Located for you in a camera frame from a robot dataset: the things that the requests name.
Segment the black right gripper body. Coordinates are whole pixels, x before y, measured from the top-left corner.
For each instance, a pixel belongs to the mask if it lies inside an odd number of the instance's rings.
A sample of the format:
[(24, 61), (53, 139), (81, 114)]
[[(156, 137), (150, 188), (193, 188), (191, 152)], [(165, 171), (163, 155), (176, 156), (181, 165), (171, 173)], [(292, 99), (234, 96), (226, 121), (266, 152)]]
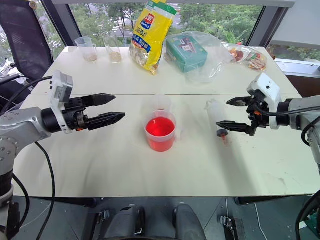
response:
[(270, 126), (269, 116), (263, 115), (261, 111), (268, 112), (269, 107), (265, 102), (266, 96), (260, 91), (255, 90), (253, 95), (249, 98), (246, 112), (249, 114), (248, 118), (256, 123), (259, 128), (266, 128)]

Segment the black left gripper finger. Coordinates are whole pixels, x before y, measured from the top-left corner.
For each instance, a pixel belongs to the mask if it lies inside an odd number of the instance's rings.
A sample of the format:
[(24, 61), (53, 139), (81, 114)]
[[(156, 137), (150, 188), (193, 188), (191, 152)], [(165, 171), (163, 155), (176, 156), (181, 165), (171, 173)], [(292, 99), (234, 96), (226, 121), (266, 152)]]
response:
[(89, 118), (86, 122), (86, 126), (89, 131), (96, 130), (99, 128), (116, 124), (125, 116), (126, 114), (124, 112), (103, 113), (96, 117)]
[(99, 93), (82, 97), (82, 103), (85, 107), (106, 105), (116, 98), (115, 95)]

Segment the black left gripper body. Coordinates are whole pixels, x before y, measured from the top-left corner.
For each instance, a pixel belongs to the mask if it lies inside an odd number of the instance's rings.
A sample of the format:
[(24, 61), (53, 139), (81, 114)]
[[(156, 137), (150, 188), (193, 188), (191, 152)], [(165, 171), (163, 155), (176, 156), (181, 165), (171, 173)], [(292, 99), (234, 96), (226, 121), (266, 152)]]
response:
[(71, 98), (64, 104), (63, 118), (71, 130), (82, 131), (88, 128), (88, 116), (84, 114), (86, 106), (81, 97)]

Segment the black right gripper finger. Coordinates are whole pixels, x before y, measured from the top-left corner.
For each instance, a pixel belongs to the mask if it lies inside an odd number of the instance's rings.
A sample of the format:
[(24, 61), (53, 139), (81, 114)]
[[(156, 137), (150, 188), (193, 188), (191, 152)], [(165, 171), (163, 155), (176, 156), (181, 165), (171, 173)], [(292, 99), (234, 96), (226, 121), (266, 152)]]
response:
[(247, 125), (245, 123), (237, 123), (235, 121), (228, 120), (216, 122), (216, 125), (228, 131), (245, 133), (252, 137), (255, 135), (256, 130), (258, 128), (255, 123), (253, 123), (252, 125)]
[(235, 97), (226, 102), (227, 105), (235, 106), (235, 107), (247, 107), (250, 105), (251, 97)]

